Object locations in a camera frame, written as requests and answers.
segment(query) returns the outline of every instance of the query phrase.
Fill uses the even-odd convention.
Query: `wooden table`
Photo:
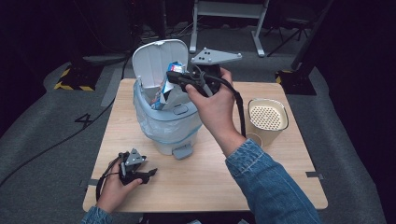
[[[207,128],[203,126],[198,131],[193,153],[187,159],[177,161],[173,156],[161,154],[152,140],[142,133],[136,120],[133,85],[134,79],[124,79],[120,83],[92,179],[99,179],[119,152],[131,151],[133,147],[148,157],[139,171],[158,168],[158,172],[147,185],[131,192],[118,211],[247,211],[246,198],[231,177],[225,157]],[[264,151],[285,167],[317,209],[326,208],[327,199],[318,178],[307,177],[306,172],[315,172],[315,169],[282,87],[277,83],[257,82],[235,82],[233,85],[244,98],[245,111],[253,98],[274,99],[286,107],[289,127]],[[240,130],[236,106],[233,120]],[[83,208],[88,211],[95,204],[95,186],[89,186]]]

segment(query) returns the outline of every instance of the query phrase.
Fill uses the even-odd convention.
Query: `cup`
[[[256,98],[248,103],[248,133],[254,133],[261,140],[262,147],[269,146],[289,126],[285,106],[271,99]]]

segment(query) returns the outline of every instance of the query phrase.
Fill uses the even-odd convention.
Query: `metal stand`
[[[221,17],[237,17],[237,18],[251,18],[259,19],[256,31],[252,31],[254,44],[256,45],[259,57],[264,57],[264,50],[259,39],[259,34],[262,29],[262,22],[264,21],[265,13],[268,8],[268,0],[263,4],[238,4],[238,3],[223,3],[223,2],[206,2],[195,0],[193,26],[190,42],[190,53],[195,53],[197,44],[197,22],[198,15],[206,16],[221,16]]]

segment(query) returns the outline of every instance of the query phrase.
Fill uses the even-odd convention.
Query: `wrist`
[[[212,133],[225,157],[229,157],[247,140],[235,128],[220,133]]]

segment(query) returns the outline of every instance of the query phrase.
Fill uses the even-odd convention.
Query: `denim jacket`
[[[320,223],[318,212],[282,165],[248,139],[226,159],[257,224]],[[109,214],[92,207],[81,223],[111,223]]]

